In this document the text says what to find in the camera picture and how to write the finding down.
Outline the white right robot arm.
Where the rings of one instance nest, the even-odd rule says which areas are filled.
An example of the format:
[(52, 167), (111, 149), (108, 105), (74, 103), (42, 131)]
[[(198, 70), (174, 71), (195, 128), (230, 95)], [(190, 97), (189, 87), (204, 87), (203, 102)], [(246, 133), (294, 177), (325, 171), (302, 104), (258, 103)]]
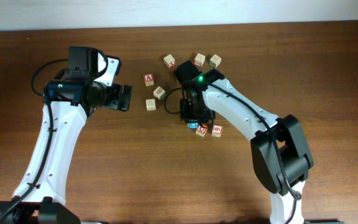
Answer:
[(188, 60), (173, 74), (181, 86), (181, 120), (205, 130), (220, 114), (249, 140), (254, 172), (270, 193), (270, 222), (304, 223), (301, 193), (314, 162), (301, 123), (257, 106), (215, 68), (201, 72)]

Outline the red number nine block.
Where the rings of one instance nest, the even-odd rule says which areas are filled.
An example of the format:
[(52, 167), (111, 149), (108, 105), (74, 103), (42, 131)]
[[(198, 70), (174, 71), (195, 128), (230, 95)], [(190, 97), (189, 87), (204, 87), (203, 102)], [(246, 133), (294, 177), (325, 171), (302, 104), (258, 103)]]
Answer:
[(223, 133), (223, 127), (220, 125), (213, 125), (212, 131), (211, 131), (211, 135), (217, 138), (220, 138), (221, 135)]

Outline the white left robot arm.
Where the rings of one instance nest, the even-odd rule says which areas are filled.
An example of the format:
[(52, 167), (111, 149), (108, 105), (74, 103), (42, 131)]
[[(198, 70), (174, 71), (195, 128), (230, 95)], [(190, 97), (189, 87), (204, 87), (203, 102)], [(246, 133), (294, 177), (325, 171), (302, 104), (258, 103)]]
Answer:
[(40, 133), (12, 199), (0, 201), (0, 223), (81, 223), (65, 206), (78, 137), (98, 108), (129, 109), (131, 86), (113, 82), (119, 58), (92, 47), (70, 47), (66, 62), (39, 94), (44, 101)]

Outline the red letter U block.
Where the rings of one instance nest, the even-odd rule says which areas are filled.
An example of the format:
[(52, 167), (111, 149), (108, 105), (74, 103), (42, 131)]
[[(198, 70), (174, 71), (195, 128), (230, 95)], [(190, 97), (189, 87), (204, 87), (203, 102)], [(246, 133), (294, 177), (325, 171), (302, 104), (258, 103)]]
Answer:
[(196, 129), (196, 134), (204, 137), (208, 131), (208, 126), (206, 124), (200, 124)]

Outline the ice cream number four block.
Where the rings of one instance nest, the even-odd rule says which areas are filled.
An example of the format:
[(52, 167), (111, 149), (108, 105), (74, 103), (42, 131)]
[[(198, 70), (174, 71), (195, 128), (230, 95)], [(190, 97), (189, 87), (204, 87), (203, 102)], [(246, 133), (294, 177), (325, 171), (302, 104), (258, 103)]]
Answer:
[(199, 126), (198, 123), (188, 123), (188, 128), (189, 129), (197, 129)]

